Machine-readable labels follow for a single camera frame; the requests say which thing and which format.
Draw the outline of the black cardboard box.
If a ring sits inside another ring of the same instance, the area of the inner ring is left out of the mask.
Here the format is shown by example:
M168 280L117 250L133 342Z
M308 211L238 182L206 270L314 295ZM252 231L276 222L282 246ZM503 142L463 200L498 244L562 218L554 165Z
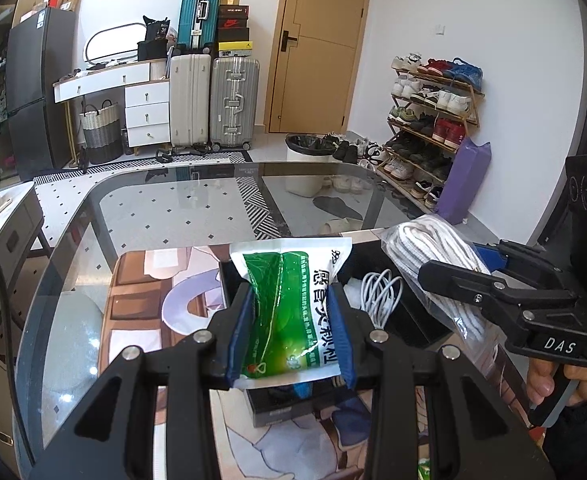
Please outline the black cardboard box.
M355 243L338 281L346 285L361 280L369 272L386 270L394 278L400 275L379 240ZM387 332L402 338L409 347L419 349L428 349L450 336L451 330L427 312L409 286L397 286L394 290L401 294L401 299L386 322ZM371 417L363 393L338 386L333 379L313 382L308 396L300 396L295 387L284 386L248 390L246 400L252 424L260 429L305 415L329 415L333 411L362 420Z

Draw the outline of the green medicine packet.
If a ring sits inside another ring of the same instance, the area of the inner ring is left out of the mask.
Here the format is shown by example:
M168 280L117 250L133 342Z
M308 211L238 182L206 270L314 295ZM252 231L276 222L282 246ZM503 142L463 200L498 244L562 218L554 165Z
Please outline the green medicine packet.
M248 347L234 388L274 388L340 374L327 299L351 251L351 238L341 236L230 246L231 261L254 297Z

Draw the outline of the white foam block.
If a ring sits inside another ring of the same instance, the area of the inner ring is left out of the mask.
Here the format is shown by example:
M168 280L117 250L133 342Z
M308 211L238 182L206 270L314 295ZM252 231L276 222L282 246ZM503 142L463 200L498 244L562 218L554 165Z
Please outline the white foam block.
M350 278L343 285L345 297L347 297L350 306L356 310L361 310L363 306L362 285L363 281L357 278Z

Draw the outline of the purple bag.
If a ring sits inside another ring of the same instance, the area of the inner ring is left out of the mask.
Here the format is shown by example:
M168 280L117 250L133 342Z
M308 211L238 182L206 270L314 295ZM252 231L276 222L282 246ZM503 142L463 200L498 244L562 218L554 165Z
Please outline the purple bag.
M463 222L487 174L492 158L491 143L477 145L466 138L453 161L435 212L450 224Z

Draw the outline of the wooden shoe rack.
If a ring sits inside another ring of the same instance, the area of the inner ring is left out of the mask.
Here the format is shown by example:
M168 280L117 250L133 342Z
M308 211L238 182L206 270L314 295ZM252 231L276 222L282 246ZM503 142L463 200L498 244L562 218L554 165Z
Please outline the wooden shoe rack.
M480 127L483 70L459 56L427 58L417 52L391 62L391 138L371 150L371 163L430 211L437 209L457 153Z

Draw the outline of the grey side cabinet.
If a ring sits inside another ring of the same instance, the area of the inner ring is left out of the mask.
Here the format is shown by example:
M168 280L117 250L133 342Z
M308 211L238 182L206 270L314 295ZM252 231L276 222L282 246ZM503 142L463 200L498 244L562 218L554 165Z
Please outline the grey side cabinet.
M4 200L0 212L0 267L10 292L35 241L39 241L39 248L46 256L51 248L43 232L44 214L34 184L5 188L0 191L0 197Z

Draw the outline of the woven laundry basket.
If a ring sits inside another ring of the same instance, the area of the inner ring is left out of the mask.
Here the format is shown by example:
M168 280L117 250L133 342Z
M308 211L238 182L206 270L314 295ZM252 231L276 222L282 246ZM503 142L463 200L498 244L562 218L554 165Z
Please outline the woven laundry basket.
M101 165L123 154L118 104L104 100L100 107L87 104L80 114L88 162Z

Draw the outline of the stacked shoe boxes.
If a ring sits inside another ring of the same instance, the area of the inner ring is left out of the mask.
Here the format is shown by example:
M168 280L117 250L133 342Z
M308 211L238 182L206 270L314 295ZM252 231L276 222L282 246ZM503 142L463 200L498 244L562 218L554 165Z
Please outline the stacked shoe boxes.
M250 6L240 0L220 0L217 14L217 50L220 58L249 58L252 55L249 15Z

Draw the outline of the white suitcase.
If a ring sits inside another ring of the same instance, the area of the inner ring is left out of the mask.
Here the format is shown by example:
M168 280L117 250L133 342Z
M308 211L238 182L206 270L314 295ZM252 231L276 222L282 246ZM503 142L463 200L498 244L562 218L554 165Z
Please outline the white suitcase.
M173 146L208 143L211 61L208 54L173 56L170 70L170 138Z

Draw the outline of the white drawer cabinet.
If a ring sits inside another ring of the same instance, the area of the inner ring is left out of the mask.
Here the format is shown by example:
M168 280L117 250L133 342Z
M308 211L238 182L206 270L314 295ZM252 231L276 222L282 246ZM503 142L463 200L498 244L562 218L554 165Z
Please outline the white drawer cabinet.
M134 150L171 141L168 90L167 80L125 88L127 140Z

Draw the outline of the white dressing desk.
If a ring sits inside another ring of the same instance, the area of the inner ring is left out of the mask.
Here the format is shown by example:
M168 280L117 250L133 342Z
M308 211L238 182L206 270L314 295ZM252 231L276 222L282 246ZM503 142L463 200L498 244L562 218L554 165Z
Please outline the white dressing desk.
M52 86L54 102L62 103L91 93L133 86L133 84L147 84L147 82L163 79L165 74L165 60L128 63L103 70L78 73L75 77L56 82Z

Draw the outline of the teal suitcase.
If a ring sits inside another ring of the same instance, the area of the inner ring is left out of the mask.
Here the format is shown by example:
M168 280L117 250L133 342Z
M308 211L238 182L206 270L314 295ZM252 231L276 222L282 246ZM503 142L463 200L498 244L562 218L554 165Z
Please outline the teal suitcase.
M220 0L182 0L177 42L188 52L210 53L214 46Z

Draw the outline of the black handbag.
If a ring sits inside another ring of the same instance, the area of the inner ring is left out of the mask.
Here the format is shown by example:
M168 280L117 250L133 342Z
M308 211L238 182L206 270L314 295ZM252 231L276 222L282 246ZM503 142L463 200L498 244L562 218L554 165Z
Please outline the black handbag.
M154 20L144 15L142 17L146 32L144 33L144 40L137 44L137 60L150 61L166 58L167 49L167 32L170 28L170 20Z

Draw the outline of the black refrigerator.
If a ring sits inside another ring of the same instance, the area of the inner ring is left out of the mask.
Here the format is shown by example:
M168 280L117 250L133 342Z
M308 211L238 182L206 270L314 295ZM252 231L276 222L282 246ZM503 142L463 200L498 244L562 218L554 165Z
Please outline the black refrigerator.
M54 84L73 70L76 14L48 8L10 30L6 98L16 171L28 181L71 160L66 112Z

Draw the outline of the oval black frame mirror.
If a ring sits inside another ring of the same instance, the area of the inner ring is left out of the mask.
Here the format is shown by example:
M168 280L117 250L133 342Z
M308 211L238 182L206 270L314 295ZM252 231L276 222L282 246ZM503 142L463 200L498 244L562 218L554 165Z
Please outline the oval black frame mirror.
M111 61L136 60L138 44L144 36L144 23L128 23L100 30L86 41L84 61L88 66L94 66Z

